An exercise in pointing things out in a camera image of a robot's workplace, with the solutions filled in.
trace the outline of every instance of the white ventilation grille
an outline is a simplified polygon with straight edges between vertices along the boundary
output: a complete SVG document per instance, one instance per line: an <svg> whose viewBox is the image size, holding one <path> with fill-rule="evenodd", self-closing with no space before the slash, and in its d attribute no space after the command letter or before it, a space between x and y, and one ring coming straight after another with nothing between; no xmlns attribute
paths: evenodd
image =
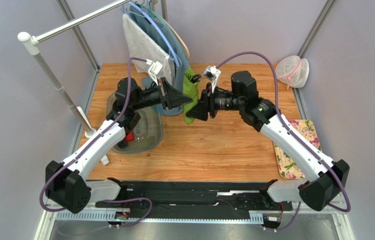
<svg viewBox="0 0 375 240"><path fill-rule="evenodd" d="M109 210L83 210L73 214L67 210L61 211L56 216L56 221L103 221L118 222L115 211ZM130 218L126 222L134 222L138 218ZM250 213L249 219L179 219L179 218L146 218L145 223L188 223L188 224L263 224L261 213Z"/></svg>

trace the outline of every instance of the metal frame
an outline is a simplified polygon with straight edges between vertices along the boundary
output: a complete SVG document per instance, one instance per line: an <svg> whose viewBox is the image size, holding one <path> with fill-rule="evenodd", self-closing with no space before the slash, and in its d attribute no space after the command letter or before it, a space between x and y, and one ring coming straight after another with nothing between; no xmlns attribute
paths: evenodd
<svg viewBox="0 0 375 240"><path fill-rule="evenodd" d="M85 52L87 58L89 59L90 63L92 64L93 68L94 68L94 66L96 66L97 69L99 69L98 66L97 66L96 59L93 56L93 53L91 53L91 50L88 47L88 44L87 44L86 40L84 39L84 36L83 36L81 30L79 30L79 28L77 26L79 24L84 23L84 22L86 22L86 21L88 21L92 18L95 18L95 17L97 17L97 16L99 16L99 15L101 15L101 14L107 12L107 11L110 11L111 9L114 9L114 8L124 4L126 2L129 2L130 0L116 1L116 2L111 3L111 4L109 4L105 7L102 7L101 9L98 9L95 12L92 12L90 14L87 14L86 16L79 17L79 18L76 18L76 19L73 19L74 16L73 16L66 0L56 0L56 1L59 3L59 6L61 7L62 11L65 14L65 17L68 20L69 19L72 19L72 20L65 23L64 25L62 25L60 27L57 27L53 30L50 30L46 33L43 33L43 34L39 35L36 38L37 42L40 43L42 41L45 41L49 38L52 38L52 37L64 32L64 31L66 31L66 30L74 28L74 34L75 34L76 38L78 39L78 41L79 41L83 51ZM330 14L331 10L333 9L334 4L336 2L337 2L337 0L327 0L326 1L326 3L323 6L318 18L316 19L315 23L313 24L313 27L311 28L310 32L308 33L306 39L304 40L304 43L302 44L302 46L301 46L301 48L300 48L300 50L297 54L301 58L303 58L305 56L306 52L308 51L309 47L311 46L313 40L315 39L316 35L318 34L318 32L321 29L322 25L324 24L325 20L328 18L329 14ZM167 15L166 0L161 0L161 7L162 7L162 16L167 21L168 15ZM94 81L92 83L91 90L89 92L89 96L88 96L86 106L85 106L86 112L88 112L88 109L89 109L90 104L92 102L93 93L96 89L98 78L99 78L99 71L96 70L96 75L95 75ZM298 106L300 116L301 116L302 119L307 119L308 114L307 114L307 111L305 109L305 105L304 105L304 102L303 102L301 92L297 88L293 88L293 91L294 91L294 97L295 97L295 101L296 101L297 106ZM76 135L76 138L73 142L72 152L78 148L79 142L81 140L81 133L82 133L82 129L80 128L80 130L78 131L78 133ZM337 203L339 206L342 206L343 202L342 202L341 198L340 197L336 197L336 198L337 198L337 200L334 199L334 202ZM293 202L293 208L296 208L297 205L298 205L298 203ZM308 209L307 206L302 204L301 214L310 214L310 213L316 213L316 212L314 210ZM326 208L326 210L324 209L324 211L322 211L321 213L332 214L333 219L334 219L334 223L335 223L336 228L337 228L337 234L340 237L340 239L354 239L354 235L353 235L352 229L350 227L349 219L348 219L346 214L335 214L336 212L334 211L334 209L329 209L329 208L328 209ZM52 230L53 230L53 225L54 225L54 222L56 220L56 217L58 217L58 216L60 216L59 213L44 211L43 215L41 217L40 224L38 225L37 232L35 234L35 239L40 239L40 240L46 240L47 239L48 240L51 236L51 233L52 233ZM165 219L164 221L163 220L164 219L151 219L150 222L173 222L172 219Z"/></svg>
<svg viewBox="0 0 375 240"><path fill-rule="evenodd" d="M300 56L300 58L305 57L307 51L309 50L310 46L313 43L313 40L315 40L315 37L319 33L319 30L321 30L322 26L325 23L325 20L330 15L330 12L333 9L336 2L337 0L327 0L325 2L325 5L323 5L323 8L320 11L319 16L317 17L306 39L304 40L303 45L300 47L300 50L298 51L297 55ZM292 90L294 91L294 98L295 98L295 102L297 103L298 112L300 113L300 118L309 119L308 112L306 110L301 91L298 88L292 88Z"/></svg>
<svg viewBox="0 0 375 240"><path fill-rule="evenodd" d="M66 0L56 0L57 4L60 7L60 10L62 11L64 17L67 21L71 21L75 19L74 14L72 13L71 8L69 7L69 4ZM76 39L78 40L79 45L82 48L82 51L85 53L85 56L87 57L88 61L91 64L91 67L93 67L94 71L97 73L99 72L100 66L98 64L98 61L96 60L95 56L93 55L92 50L90 49L89 45L87 44L86 38L83 35L83 32L81 31L79 26L75 26L72 28L73 34L75 35Z"/></svg>

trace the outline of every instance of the mesh laundry bag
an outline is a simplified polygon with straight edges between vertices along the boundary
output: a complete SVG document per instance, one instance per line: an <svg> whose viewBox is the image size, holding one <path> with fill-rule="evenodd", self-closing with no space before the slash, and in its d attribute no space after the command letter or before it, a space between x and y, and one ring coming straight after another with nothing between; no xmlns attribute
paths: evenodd
<svg viewBox="0 0 375 240"><path fill-rule="evenodd" d="M296 85L300 79L302 60L299 56L287 56L276 66L276 77L286 84L286 89Z"/></svg>
<svg viewBox="0 0 375 240"><path fill-rule="evenodd" d="M292 82L291 87L293 88L302 88L309 77L309 61L306 58L301 59L301 71L300 77L297 82Z"/></svg>

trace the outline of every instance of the red object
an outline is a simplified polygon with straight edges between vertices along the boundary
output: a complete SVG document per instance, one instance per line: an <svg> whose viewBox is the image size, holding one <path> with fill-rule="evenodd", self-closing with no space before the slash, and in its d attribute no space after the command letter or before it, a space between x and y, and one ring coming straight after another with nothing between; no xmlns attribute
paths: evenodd
<svg viewBox="0 0 375 240"><path fill-rule="evenodd" d="M126 140L127 142L131 142L131 141L134 140L134 134L133 134L132 131L131 131L127 136L125 136L125 140Z"/></svg>

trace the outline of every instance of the green cloth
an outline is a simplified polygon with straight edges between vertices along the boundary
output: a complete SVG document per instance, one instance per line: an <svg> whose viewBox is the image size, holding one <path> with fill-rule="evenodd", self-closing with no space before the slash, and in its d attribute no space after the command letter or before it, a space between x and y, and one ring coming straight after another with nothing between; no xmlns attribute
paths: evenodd
<svg viewBox="0 0 375 240"><path fill-rule="evenodd" d="M197 103L198 103L198 84L199 82L192 83L191 79L195 75L192 68L188 68L184 72L184 79L183 79L183 94L192 98L192 102L183 105L181 108L183 109L184 114L184 122L187 124L191 124L194 122L195 118L187 117L186 113L189 112Z"/></svg>

